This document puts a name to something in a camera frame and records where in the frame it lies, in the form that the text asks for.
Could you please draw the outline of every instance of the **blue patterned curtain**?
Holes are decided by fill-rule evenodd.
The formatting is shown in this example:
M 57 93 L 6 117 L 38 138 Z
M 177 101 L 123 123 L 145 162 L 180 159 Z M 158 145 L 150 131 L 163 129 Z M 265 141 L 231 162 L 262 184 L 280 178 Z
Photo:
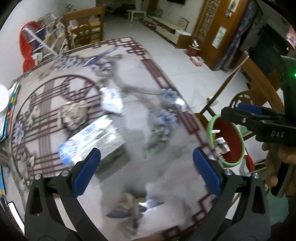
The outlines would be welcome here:
M 243 35 L 243 33 L 251 26 L 253 23 L 257 12 L 258 12 L 259 6 L 258 3 L 255 0 L 249 0 L 248 8 L 246 10 L 246 13 L 243 17 L 243 20 L 241 22 L 241 25 L 239 26 L 239 29 L 237 30 L 237 34 L 235 35 L 231 45 L 228 47 L 227 51 L 225 52 L 225 55 L 223 59 L 221 60 L 219 66 L 217 69 L 227 69 L 230 65 L 231 60 L 233 59 L 233 56 L 237 50 L 237 47 L 239 45 L 240 39 Z

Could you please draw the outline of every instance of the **tv stand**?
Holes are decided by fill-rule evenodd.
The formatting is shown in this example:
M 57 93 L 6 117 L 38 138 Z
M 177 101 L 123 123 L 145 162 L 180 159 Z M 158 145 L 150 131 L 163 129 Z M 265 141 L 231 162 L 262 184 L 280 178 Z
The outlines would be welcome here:
M 154 25 L 153 30 L 164 39 L 175 44 L 177 49 L 187 49 L 192 41 L 192 35 L 178 30 L 178 26 L 170 21 L 153 16 L 146 16 L 144 22 Z

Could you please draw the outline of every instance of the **patterned tablecloth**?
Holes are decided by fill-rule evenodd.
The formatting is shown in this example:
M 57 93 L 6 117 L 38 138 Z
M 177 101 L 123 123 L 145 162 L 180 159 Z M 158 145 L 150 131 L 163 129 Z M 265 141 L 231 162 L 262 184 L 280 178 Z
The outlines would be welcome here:
M 82 66 L 92 56 L 107 50 L 110 50 L 108 54 Z M 193 229 L 200 224 L 214 197 L 193 167 L 192 151 L 201 146 L 210 153 L 206 132 L 190 109 L 184 111 L 165 103 L 164 97 L 168 102 L 170 98 L 182 100 L 182 97 L 148 52 L 132 38 L 113 39 L 71 50 L 57 62 L 42 63 L 15 81 L 22 87 L 14 110 L 13 135 L 9 137 L 10 170 L 23 204 L 34 175 L 42 173 L 50 177 L 65 169 L 57 147 L 82 128 L 61 129 L 58 124 L 60 106 L 68 101 L 87 101 L 87 125 L 107 114 L 101 108 L 100 88 L 116 88 L 121 92 L 124 109 L 122 114 L 110 114 L 110 117 L 125 140 L 126 151 L 93 176 L 85 194 L 78 197 L 80 204 L 109 240 L 127 240 L 119 231 L 114 231 L 120 220 L 105 216 L 119 203 L 121 194 L 129 191 L 145 196 L 147 192 L 153 193 L 148 190 L 149 186 L 160 180 L 173 183 L 171 179 L 176 178 L 181 180 L 176 186 L 184 184 L 179 190 L 185 189 L 188 193 L 178 191 L 174 196 L 189 206 L 191 220 L 186 224 L 177 222 L 180 225 L 175 225 L 174 234 L 169 235 L 178 235 L 184 229 Z M 170 128 L 166 144 L 152 143 L 154 120 L 168 115 Z M 66 225 L 72 227 L 60 200 L 56 202 Z

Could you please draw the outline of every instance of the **human hand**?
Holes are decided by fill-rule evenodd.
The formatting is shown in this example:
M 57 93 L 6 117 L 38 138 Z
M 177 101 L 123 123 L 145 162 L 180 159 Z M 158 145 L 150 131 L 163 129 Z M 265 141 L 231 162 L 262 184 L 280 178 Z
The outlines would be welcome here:
M 140 239 L 135 239 L 133 241 L 161 241 L 163 238 L 161 235 L 159 234 L 154 234 L 151 235 L 149 237 L 145 237 L 145 238 L 140 238 Z
M 276 160 L 270 151 L 270 145 L 268 143 L 263 143 L 263 151 L 268 151 L 265 165 L 266 165 L 266 184 L 269 188 L 275 187 L 278 183 L 278 178 L 275 176 Z M 286 147 L 282 146 L 279 148 L 278 152 L 279 159 L 283 163 L 296 165 L 296 147 Z M 292 178 L 285 190 L 286 196 L 293 196 L 296 194 L 296 171 L 294 171 Z

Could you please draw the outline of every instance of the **red cloth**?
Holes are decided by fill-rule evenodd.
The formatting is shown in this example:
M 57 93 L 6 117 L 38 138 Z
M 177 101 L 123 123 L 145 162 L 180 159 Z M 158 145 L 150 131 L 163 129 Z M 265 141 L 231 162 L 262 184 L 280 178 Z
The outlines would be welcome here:
M 23 27 L 27 25 L 32 25 L 36 29 L 41 29 L 41 26 L 36 23 L 35 21 L 30 21 L 26 23 Z M 23 31 L 20 32 L 20 51 L 22 53 L 22 56 L 25 58 L 24 63 L 22 65 L 22 71 L 25 73 L 29 69 L 33 68 L 35 66 L 35 62 L 31 57 L 32 53 L 32 46 L 28 43 L 28 39 L 26 38 Z

